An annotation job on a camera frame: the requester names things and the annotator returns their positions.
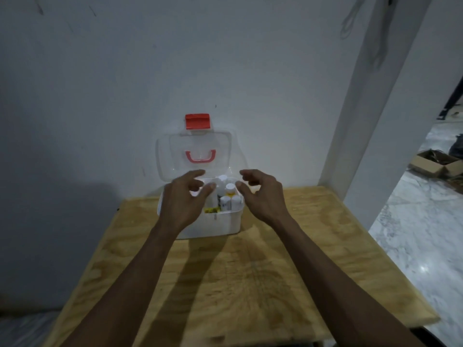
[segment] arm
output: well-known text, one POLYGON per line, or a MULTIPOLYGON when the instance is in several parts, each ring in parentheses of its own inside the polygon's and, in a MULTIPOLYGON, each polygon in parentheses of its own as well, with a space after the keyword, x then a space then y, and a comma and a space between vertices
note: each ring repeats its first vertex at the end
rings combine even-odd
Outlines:
POLYGON ((204 170, 191 171, 167 184, 159 220, 127 268, 61 347, 130 347, 153 296, 167 254, 177 235, 202 212, 215 185, 194 179, 204 170))
POLYGON ((251 212, 280 237, 340 346, 424 347, 301 230, 286 208, 283 187, 274 177, 255 169, 241 174, 250 185, 261 185, 255 194, 244 183, 238 182, 237 188, 251 212))

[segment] pink handle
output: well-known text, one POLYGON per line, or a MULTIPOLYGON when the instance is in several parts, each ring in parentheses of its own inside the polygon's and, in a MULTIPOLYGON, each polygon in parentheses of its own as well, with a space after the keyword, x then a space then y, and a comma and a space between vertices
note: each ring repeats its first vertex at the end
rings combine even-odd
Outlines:
POLYGON ((185 151, 185 153, 187 154, 187 158, 191 163, 209 163, 209 162, 212 162, 215 158, 215 150, 211 150, 211 158, 207 160, 194 160, 193 158, 191 158, 190 151, 185 151))

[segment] finger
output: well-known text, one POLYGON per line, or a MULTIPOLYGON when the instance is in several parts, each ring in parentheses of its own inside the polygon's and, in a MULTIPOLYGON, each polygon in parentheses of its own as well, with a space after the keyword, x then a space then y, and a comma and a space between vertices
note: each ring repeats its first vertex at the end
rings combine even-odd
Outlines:
POLYGON ((186 172, 181 177, 179 177, 179 179, 190 181, 191 179, 204 175, 204 173, 205 173, 204 169, 190 170, 189 172, 186 172))
POLYGON ((204 183, 197 179, 192 179, 188 182, 188 190, 190 191, 198 191, 204 183))
POLYGON ((235 185, 238 191, 241 192, 241 194, 245 198, 246 203, 250 203, 254 200, 255 195, 252 193, 250 188, 245 183, 237 181, 235 185))
POLYGON ((239 173, 243 176, 244 181, 252 181, 253 183, 257 182, 257 185, 262 185, 264 178, 268 176, 259 169, 243 169, 240 170, 239 173))
POLYGON ((206 184, 203 186, 200 193, 195 198, 196 201, 204 205, 205 199, 212 193, 212 191, 214 191, 215 188, 216 185, 214 183, 206 184))

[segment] plywood tabletop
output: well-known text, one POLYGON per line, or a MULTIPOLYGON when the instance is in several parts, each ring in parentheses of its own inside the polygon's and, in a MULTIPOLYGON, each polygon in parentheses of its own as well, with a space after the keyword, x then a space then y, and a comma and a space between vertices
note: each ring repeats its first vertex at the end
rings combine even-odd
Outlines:
MULTIPOLYGON (((285 190, 291 215, 317 245, 408 327, 437 313, 328 189, 285 190)), ((157 198, 125 200, 44 347, 57 347, 143 245, 157 198)), ((240 233, 172 246, 134 346, 236 346, 330 337, 275 232, 246 208, 240 233)))

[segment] wall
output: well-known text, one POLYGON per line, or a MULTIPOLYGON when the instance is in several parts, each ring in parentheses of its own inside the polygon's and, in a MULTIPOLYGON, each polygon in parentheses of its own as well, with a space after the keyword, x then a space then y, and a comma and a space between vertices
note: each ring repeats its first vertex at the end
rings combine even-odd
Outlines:
POLYGON ((0 308, 66 301, 120 200, 163 184, 154 142, 186 113, 234 128, 286 186, 316 184, 363 1, 1 0, 0 308))
POLYGON ((320 184, 344 199, 431 0, 377 0, 320 184))
POLYGON ((463 75, 463 0, 432 0, 344 198, 370 228, 463 75))

